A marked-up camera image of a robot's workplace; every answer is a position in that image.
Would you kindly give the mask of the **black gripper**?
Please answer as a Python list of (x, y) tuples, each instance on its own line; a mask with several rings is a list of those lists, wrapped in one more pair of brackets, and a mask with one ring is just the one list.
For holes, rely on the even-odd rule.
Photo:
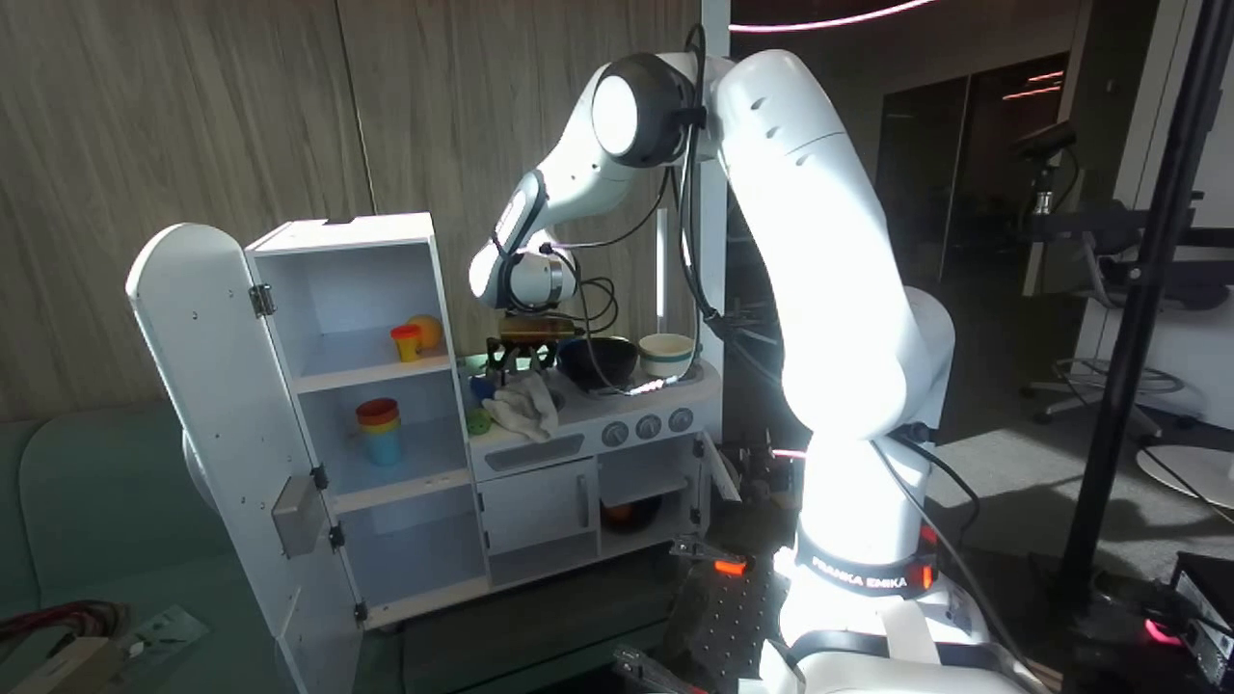
[(485, 362), (499, 375), (537, 375), (554, 362), (554, 342), (537, 334), (494, 334), (485, 342)]

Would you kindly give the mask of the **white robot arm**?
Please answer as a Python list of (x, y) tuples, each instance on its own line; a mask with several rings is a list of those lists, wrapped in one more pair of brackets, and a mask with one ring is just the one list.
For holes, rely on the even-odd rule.
[(706, 146), (765, 258), (782, 397), (806, 424), (793, 540), (774, 550), (782, 605), (740, 694), (1027, 694), (1027, 673), (977, 601), (931, 567), (920, 511), (955, 327), (908, 284), (883, 203), (816, 86), (788, 51), (740, 61), (631, 54), (594, 69), (468, 282), (489, 308), (546, 308), (576, 294), (553, 244), (611, 213), (636, 172)]

